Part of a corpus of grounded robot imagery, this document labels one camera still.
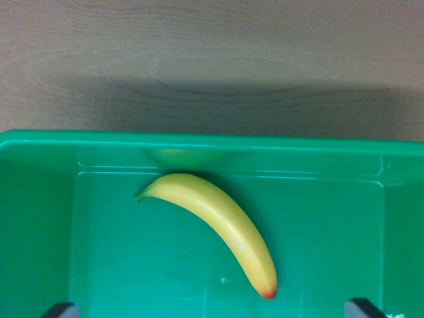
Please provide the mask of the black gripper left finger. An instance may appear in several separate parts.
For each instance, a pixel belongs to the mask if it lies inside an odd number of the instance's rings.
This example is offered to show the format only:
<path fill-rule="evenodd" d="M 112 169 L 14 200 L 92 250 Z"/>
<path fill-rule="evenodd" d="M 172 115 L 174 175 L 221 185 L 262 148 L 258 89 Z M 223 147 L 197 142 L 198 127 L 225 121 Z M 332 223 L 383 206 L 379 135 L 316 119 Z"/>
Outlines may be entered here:
<path fill-rule="evenodd" d="M 43 313 L 41 318 L 80 318 L 80 307 L 72 302 L 58 302 Z"/>

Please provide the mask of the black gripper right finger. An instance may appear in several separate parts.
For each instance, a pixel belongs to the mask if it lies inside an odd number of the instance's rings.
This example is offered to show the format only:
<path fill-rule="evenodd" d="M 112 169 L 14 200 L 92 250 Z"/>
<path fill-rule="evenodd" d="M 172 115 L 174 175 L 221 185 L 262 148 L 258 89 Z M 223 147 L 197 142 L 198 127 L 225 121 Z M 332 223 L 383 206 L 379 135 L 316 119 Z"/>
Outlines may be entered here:
<path fill-rule="evenodd" d="M 369 299 L 362 297 L 344 303 L 344 318 L 387 318 L 387 315 Z"/>

